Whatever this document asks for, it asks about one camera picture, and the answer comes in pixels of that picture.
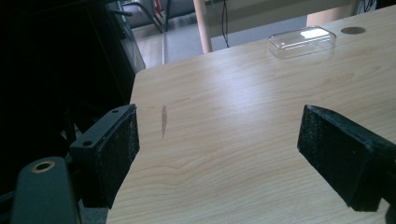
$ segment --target desk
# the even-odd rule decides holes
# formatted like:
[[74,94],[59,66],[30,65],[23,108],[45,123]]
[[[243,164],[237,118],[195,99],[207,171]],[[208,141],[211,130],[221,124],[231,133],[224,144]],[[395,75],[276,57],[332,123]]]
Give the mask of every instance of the desk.
[[141,149],[108,223],[385,223],[386,202],[347,208],[297,138],[318,105],[396,142],[395,19],[388,7],[327,23],[335,49],[293,59],[261,40],[139,72]]
[[[223,4],[221,0],[213,2],[214,4],[211,0],[194,0],[204,53],[212,51],[211,38],[222,35],[220,20]],[[336,10],[308,17],[308,24],[328,19],[342,19],[356,14],[358,6],[359,0],[227,0],[228,31],[243,31],[335,7]]]

